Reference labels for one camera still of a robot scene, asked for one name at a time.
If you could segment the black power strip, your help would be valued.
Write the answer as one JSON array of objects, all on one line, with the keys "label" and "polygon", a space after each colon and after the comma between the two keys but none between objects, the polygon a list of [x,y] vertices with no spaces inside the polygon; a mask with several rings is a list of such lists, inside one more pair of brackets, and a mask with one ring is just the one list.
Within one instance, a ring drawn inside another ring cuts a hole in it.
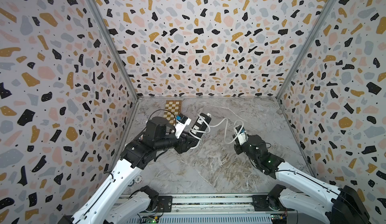
[{"label": "black power strip", "polygon": [[190,130],[190,134],[192,136],[196,136],[198,138],[201,138],[202,135],[206,132],[206,129],[208,127],[207,124],[211,122],[212,118],[210,114],[199,114],[199,117],[197,118],[196,122],[194,123],[193,127]]}]

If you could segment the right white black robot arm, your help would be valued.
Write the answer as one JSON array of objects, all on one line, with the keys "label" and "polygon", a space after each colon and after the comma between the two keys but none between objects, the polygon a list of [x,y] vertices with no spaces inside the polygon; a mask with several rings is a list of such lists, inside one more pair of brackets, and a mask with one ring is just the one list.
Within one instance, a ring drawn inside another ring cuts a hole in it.
[{"label": "right white black robot arm", "polygon": [[367,224],[370,215],[358,193],[349,186],[337,187],[318,180],[270,153],[258,135],[235,134],[236,154],[245,154],[253,167],[282,184],[267,195],[273,211],[293,209],[325,224]]}]

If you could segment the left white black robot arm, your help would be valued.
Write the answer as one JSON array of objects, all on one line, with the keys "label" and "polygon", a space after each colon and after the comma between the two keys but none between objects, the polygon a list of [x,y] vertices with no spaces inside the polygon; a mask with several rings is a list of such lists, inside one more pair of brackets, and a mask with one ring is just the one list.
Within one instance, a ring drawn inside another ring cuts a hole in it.
[{"label": "left white black robot arm", "polygon": [[127,186],[139,176],[149,162],[156,160],[160,151],[175,149],[179,154],[198,145],[207,125],[200,116],[189,132],[185,131],[191,119],[176,116],[172,125],[163,117],[153,117],[145,129],[126,145],[115,167],[91,199],[72,216],[63,216],[61,224],[124,224],[143,211],[157,211],[158,192],[146,186],[140,188],[117,208],[114,204]]}]

